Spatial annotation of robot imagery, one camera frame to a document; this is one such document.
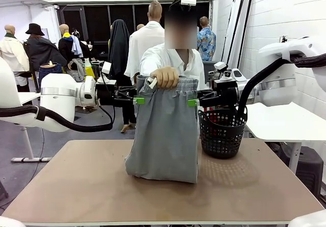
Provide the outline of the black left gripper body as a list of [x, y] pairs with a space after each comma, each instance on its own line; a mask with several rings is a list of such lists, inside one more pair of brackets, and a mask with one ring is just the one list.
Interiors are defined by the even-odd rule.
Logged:
[[118, 92], [116, 85], [96, 84], [96, 91], [100, 106], [120, 107], [119, 103], [115, 101]]

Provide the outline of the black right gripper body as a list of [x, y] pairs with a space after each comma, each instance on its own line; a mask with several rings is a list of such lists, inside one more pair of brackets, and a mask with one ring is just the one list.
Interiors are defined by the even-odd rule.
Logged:
[[235, 80], [213, 82], [213, 90], [217, 98], [213, 102], [215, 107], [234, 106], [238, 102], [238, 85]]

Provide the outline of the person's right hand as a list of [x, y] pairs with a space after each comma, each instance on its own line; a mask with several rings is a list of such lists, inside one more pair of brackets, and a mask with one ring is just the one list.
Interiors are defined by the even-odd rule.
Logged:
[[173, 89], [179, 82], [179, 74], [177, 70], [171, 66], [159, 68], [150, 74], [151, 77], [157, 79], [158, 88]]

